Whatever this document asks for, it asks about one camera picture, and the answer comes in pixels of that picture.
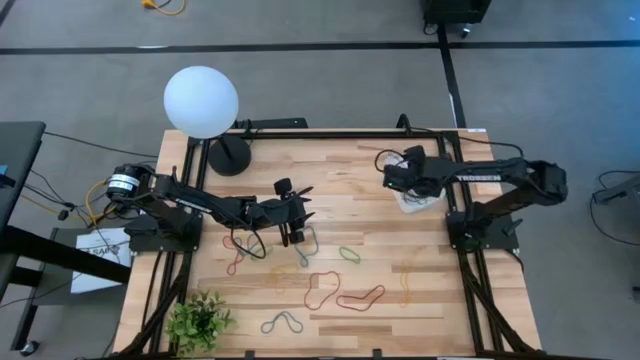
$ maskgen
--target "black metal frame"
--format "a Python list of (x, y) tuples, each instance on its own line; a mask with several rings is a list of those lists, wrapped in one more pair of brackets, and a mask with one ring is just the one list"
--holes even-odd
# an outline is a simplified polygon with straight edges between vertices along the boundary
[[(250, 131), (245, 131), (244, 133), (241, 134), (235, 134), (237, 136), (240, 136), (244, 139), (247, 140), (270, 140), (270, 139), (371, 139), (371, 138), (380, 138), (380, 139), (433, 139), (437, 142), (437, 146), (438, 146), (438, 152), (440, 153), (440, 155), (445, 155), (447, 154), (447, 145), (446, 142), (448, 141), (451, 144), (451, 149), (453, 152), (453, 156), (454, 159), (457, 162), (462, 162), (464, 161), (463, 159), (463, 155), (462, 155), (462, 149), (461, 149), (461, 145), (460, 145), (460, 138), (458, 136), (458, 132), (457, 131), (440, 131), (440, 132), (421, 132), (421, 131), (412, 131), (411, 129), (411, 125), (409, 123), (409, 120), (406, 117), (401, 117), (400, 120), (398, 120), (398, 123), (396, 125), (397, 128), (401, 128), (402, 130), (391, 130), (391, 131), (310, 131), (310, 132), (294, 132), (294, 131), (278, 131), (278, 132), (258, 132), (256, 133), (254, 132), (250, 132)], [(183, 181), (188, 181), (189, 179), (189, 173), (190, 173), (190, 168), (193, 162), (193, 153), (194, 153), (194, 149), (195, 146), (197, 145), (197, 142), (195, 142), (194, 140), (190, 139), (189, 140), (189, 146), (187, 147), (187, 153), (185, 156), (185, 166), (183, 168), (183, 176), (182, 176), (182, 180)], [(205, 151), (209, 146), (209, 140), (204, 141), (203, 143), (203, 151), (202, 151), (202, 156), (200, 158), (200, 162), (198, 165), (198, 179), (197, 179), (197, 183), (196, 186), (198, 188), (202, 188), (202, 186), (204, 185), (204, 177), (205, 177), (205, 173), (207, 170), (207, 159), (206, 159), (206, 155), (207, 155), (207, 151)], [(463, 199), (463, 203), (465, 207), (468, 207), (471, 205), (472, 200), (471, 200), (471, 191), (469, 188), (468, 184), (462, 183), (462, 184), (458, 184), (456, 186), (460, 186), (461, 187), (461, 193), (462, 193), (462, 199)], [(447, 202), (449, 205), (449, 210), (450, 211), (458, 211), (458, 203), (457, 203), (457, 199), (454, 193), (454, 186), (453, 185), (449, 185), (446, 187), (446, 196), (447, 196)], [(486, 264), (486, 260), (483, 254), (483, 250), (479, 249), (477, 250), (474, 255), (475, 255), (475, 262), (476, 262), (476, 266), (478, 269), (478, 279), (477, 282), (469, 282), (468, 281), (468, 274), (465, 274), (464, 270), (468, 269), (469, 272), (471, 272), (471, 268), (469, 265), (469, 259), (468, 259), (468, 254), (466, 253), (466, 251), (464, 251), (464, 249), (456, 249), (457, 252), (457, 256), (458, 256), (458, 262), (460, 264), (460, 269), (461, 269), (461, 276), (462, 276), (462, 280), (463, 280), (463, 291), (465, 294), (465, 300), (466, 300), (466, 305), (467, 305), (467, 312), (468, 312), (468, 316), (469, 316), (469, 326), (470, 326), (470, 330), (471, 330), (471, 335), (472, 335), (472, 339), (473, 339), (473, 345), (474, 345), (474, 350), (476, 353), (476, 356), (486, 356), (486, 355), (490, 355), (493, 358), (499, 359), (499, 358), (539, 358), (539, 359), (552, 359), (552, 358), (557, 358), (557, 359), (569, 359), (569, 357), (553, 357), (553, 356), (549, 356), (544, 354), (543, 352), (536, 352), (536, 353), (506, 353), (504, 352), (504, 346), (502, 344), (502, 335), (500, 332), (500, 327), (498, 326), (499, 324), (496, 323), (496, 317), (488, 317), (489, 319), (489, 329), (491, 332), (491, 339), (493, 342), (493, 350), (486, 350), (485, 346), (484, 346), (484, 342), (483, 342), (483, 338), (482, 338), (482, 331), (481, 331), (481, 327), (480, 327), (480, 320), (479, 320), (479, 315), (478, 315), (478, 309), (476, 307), (476, 295), (474, 293), (474, 288), (475, 291), (481, 291), (482, 294), (484, 296), (483, 297), (483, 301), (481, 301), (483, 303), (483, 305), (487, 306), (489, 305), (489, 312), (495, 312), (497, 311), (497, 309), (495, 309), (495, 306), (493, 306), (493, 295), (492, 295), (492, 291), (491, 291), (491, 284), (490, 284), (490, 280), (489, 280), (489, 275), (488, 275), (488, 271), (487, 271), (487, 264)], [(168, 289), (169, 289), (169, 283), (171, 280), (171, 274), (173, 273), (173, 266), (174, 266), (174, 262), (175, 259), (171, 259), (172, 254), (169, 254), (169, 256), (167, 257), (167, 263), (165, 264), (165, 269), (164, 269), (164, 274), (166, 276), (163, 277), (163, 285), (161, 286), (161, 290), (166, 289), (164, 291), (161, 291), (161, 295), (159, 300), (166, 300), (166, 296), (169, 295), (174, 295), (175, 294), (169, 294)], [(182, 268), (183, 270), (186, 270), (186, 274), (184, 279), (181, 279), (182, 282), (179, 285), (179, 291), (178, 291), (178, 302), (180, 303), (184, 303), (185, 301), (185, 297), (186, 297), (186, 292), (187, 292), (187, 286), (188, 286), (188, 276), (189, 276), (189, 270), (190, 270), (190, 266), (191, 266), (191, 257), (192, 257), (192, 253), (188, 252), (185, 253), (184, 255), (184, 260), (183, 260), (183, 264), (185, 264), (185, 266)], [(497, 317), (498, 320), (504, 320), (503, 318), (501, 318), (501, 316)], [(170, 358), (171, 356), (174, 356), (176, 353), (176, 344), (171, 344), (169, 352), (159, 352), (159, 338), (160, 338), (160, 334), (163, 328), (163, 322), (159, 321), (156, 324), (156, 328), (154, 329), (155, 333), (154, 333), (154, 337), (152, 337), (152, 342), (151, 342), (151, 347), (150, 347), (150, 351), (149, 354), (128, 354), (128, 355), (116, 355), (116, 357), (118, 357), (119, 359), (138, 359), (141, 358), (141, 356), (153, 356), (155, 355), (157, 359), (160, 358)], [(370, 359), (370, 358), (380, 358), (382, 359), (382, 352), (379, 349), (372, 349), (373, 352), (373, 357), (340, 357), (340, 359)], [(252, 359), (255, 358), (255, 353), (251, 350), (248, 350), (245, 356), (245, 359)], [(393, 359), (393, 358), (403, 358), (403, 357), (385, 357), (387, 359)], [(435, 359), (435, 357), (412, 357), (412, 359)]]

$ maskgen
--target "blue rubber band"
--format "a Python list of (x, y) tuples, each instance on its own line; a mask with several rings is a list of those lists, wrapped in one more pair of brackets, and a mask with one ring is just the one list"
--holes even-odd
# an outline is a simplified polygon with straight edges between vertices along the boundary
[[(302, 333), (304, 331), (304, 325), (300, 321), (296, 320), (296, 318), (293, 317), (293, 315), (291, 315), (291, 313), (288, 312), (288, 311), (281, 311), (281, 312), (278, 313), (278, 315), (276, 315), (276, 317), (273, 318), (273, 320), (266, 321), (266, 322), (262, 323), (262, 325), (260, 325), (260, 331), (265, 335), (269, 334), (270, 332), (272, 332), (273, 329), (276, 327), (276, 321), (278, 321), (278, 319), (280, 317), (284, 317), (284, 319), (287, 320), (287, 326), (289, 326), (289, 330), (291, 330), (292, 332), (294, 332), (296, 334), (300, 334), (300, 333)], [(293, 322), (295, 322), (298, 325), (300, 325), (300, 330), (295, 330), (293, 328), (293, 326), (291, 326), (291, 322), (289, 321), (289, 318), (291, 318), (291, 320)], [(265, 330), (264, 329), (265, 325), (270, 325), (271, 327), (268, 330)]]
[(318, 253), (318, 251), (320, 251), (320, 244), (318, 244), (318, 238), (316, 237), (316, 231), (313, 230), (313, 228), (311, 226), (306, 226), (304, 229), (302, 229), (302, 231), (305, 231), (307, 229), (311, 230), (311, 234), (313, 234), (313, 242), (315, 242), (316, 244), (316, 250), (312, 253), (309, 254), (303, 254), (302, 251), (300, 251), (300, 249), (298, 249), (298, 244), (295, 244), (294, 247), (296, 248), (296, 251), (298, 252), (298, 254), (300, 254), (300, 266), (302, 266), (303, 268), (306, 268), (309, 266), (309, 259), (307, 259), (307, 257), (309, 256), (313, 256), (315, 254)]

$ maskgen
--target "green plant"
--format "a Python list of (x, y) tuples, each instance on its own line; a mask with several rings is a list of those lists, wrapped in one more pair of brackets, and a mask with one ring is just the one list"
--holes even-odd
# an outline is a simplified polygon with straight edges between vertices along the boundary
[(217, 291), (213, 298), (200, 291), (192, 295), (191, 302), (174, 306), (167, 333), (178, 344), (178, 356), (192, 355), (196, 347), (207, 352), (216, 348), (217, 337), (235, 322), (230, 310), (220, 308), (224, 303)]

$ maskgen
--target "white globe lamp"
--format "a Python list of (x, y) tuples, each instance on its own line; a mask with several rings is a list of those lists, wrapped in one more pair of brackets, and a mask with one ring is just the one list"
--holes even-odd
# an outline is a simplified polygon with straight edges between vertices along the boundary
[(223, 73), (206, 66), (178, 71), (164, 89), (164, 109), (169, 121), (190, 137), (218, 137), (208, 154), (217, 173), (233, 176), (249, 166), (249, 145), (224, 135), (238, 116), (238, 93)]

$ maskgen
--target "black desk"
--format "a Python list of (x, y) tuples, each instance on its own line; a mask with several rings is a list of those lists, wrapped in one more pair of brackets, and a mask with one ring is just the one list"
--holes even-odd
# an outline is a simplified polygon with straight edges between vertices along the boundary
[[(44, 129), (45, 124), (41, 122), (0, 123), (0, 166), (7, 166), (5, 175), (10, 179), (8, 182), (12, 183), (0, 188), (0, 300), (9, 283), (32, 287), (11, 350), (21, 350), (27, 344), (36, 310), (45, 299), (35, 298), (55, 285), (70, 280), (72, 270), (120, 283), (128, 282), (130, 274), (126, 266), (75, 248), (76, 236), (87, 233), (87, 229), (81, 232), (54, 229), (51, 239), (45, 239), (8, 225), (40, 149)], [(46, 267), (46, 271), (44, 264), (39, 270), (23, 268), (17, 266), (20, 256), (57, 266)], [(68, 295), (68, 287), (60, 289), (59, 294), (62, 293)]]

